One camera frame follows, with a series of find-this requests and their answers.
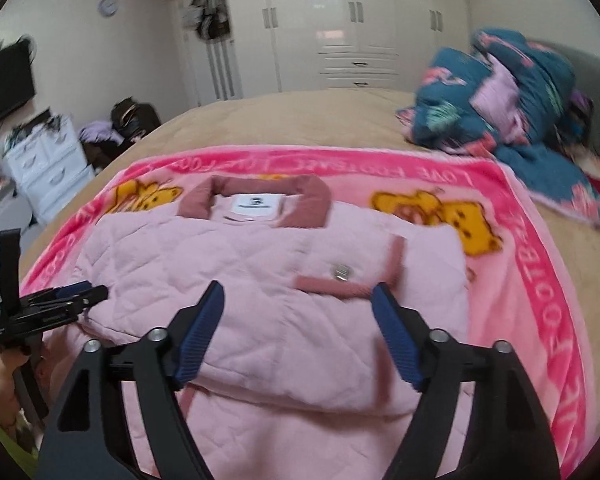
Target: white wardrobe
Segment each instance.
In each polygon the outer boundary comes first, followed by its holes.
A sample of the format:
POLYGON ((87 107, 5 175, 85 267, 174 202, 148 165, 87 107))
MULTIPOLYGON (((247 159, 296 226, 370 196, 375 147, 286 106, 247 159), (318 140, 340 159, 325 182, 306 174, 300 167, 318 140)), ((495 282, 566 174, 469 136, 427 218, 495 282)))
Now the white wardrobe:
POLYGON ((228 0, 244 97, 414 91, 436 50, 469 44, 466 0, 228 0))

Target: blue rubber pad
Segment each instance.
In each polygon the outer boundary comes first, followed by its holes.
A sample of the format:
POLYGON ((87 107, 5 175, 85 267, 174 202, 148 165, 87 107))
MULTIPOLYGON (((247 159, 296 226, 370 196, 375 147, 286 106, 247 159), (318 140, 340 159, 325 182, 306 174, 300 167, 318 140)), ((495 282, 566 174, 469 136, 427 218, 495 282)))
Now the blue rubber pad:
POLYGON ((91 285, 90 282, 79 282, 74 283, 73 285, 62 286, 56 290, 56 298, 58 298, 58 300, 70 298, 76 294, 82 294, 83 292, 86 292, 92 286, 93 285, 91 285))
POLYGON ((420 372, 420 352, 394 310, 391 299, 380 286, 371 293, 371 308, 400 377, 420 390, 424 381, 420 372))
POLYGON ((217 286, 206 298, 200 312, 180 345, 179 366, 175 379, 182 385, 198 376, 206 349, 218 328, 224 311, 224 289, 217 286))

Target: television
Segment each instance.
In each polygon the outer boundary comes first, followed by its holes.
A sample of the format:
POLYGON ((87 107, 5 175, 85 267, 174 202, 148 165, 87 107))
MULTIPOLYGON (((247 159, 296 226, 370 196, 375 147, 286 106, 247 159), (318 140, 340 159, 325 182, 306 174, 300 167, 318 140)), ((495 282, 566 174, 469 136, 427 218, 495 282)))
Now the television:
POLYGON ((0 50, 0 121, 36 94, 29 48, 29 41, 21 40, 0 50))

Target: cartoon bear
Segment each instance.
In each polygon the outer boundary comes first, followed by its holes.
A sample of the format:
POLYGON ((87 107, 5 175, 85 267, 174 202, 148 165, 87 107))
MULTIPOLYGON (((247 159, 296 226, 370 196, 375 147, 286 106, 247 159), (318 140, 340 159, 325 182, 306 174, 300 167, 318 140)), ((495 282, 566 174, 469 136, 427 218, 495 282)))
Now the cartoon bear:
POLYGON ((443 202, 429 191, 419 190, 412 195, 376 192, 371 199, 374 209, 396 215, 419 225, 453 226, 467 256, 479 256, 502 249, 502 238, 493 234, 477 202, 443 202))
POLYGON ((161 189, 157 182, 145 186, 139 180, 129 180, 116 188, 113 205, 107 213, 148 211, 173 202, 181 194, 181 187, 161 189))
POLYGON ((259 175, 258 178, 260 180, 280 180, 281 178, 286 178, 288 177, 288 175, 280 175, 277 173, 272 173, 272 174, 262 174, 259 175))
POLYGON ((411 196, 375 193, 371 203, 374 209, 394 214, 413 224, 435 225, 440 223, 440 219, 435 216, 435 213, 442 207, 442 202, 433 193, 427 191, 418 191, 411 196))
POLYGON ((502 249, 502 238, 491 231, 484 208, 477 202, 443 202, 440 219, 453 226, 467 256, 494 253, 502 249))

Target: dresser drawer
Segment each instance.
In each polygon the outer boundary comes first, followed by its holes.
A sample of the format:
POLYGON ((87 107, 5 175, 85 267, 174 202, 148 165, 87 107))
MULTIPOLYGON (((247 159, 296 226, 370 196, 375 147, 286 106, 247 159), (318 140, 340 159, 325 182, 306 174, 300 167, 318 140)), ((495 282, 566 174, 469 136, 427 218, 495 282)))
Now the dresser drawer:
POLYGON ((396 80, 391 75, 325 76, 322 88, 389 88, 395 89, 396 80))
POLYGON ((26 193, 34 208, 39 208, 48 197, 64 193, 74 176, 87 167, 81 148, 74 147, 58 162, 52 164, 26 187, 26 193))
POLYGON ((36 211, 36 217, 40 223, 48 225, 80 193, 82 188, 93 180, 93 177, 93 170, 91 166, 88 166, 67 183, 62 194, 45 198, 36 211))
POLYGON ((395 57, 324 56, 322 58, 322 72, 327 74, 395 74, 397 73, 395 65, 395 57))
POLYGON ((42 132, 32 134, 5 155, 8 171, 16 182, 33 180, 48 166, 42 135, 42 132))
POLYGON ((64 152, 79 144, 71 119, 65 116, 60 121, 59 131, 46 128, 41 138, 50 160, 58 159, 64 152))

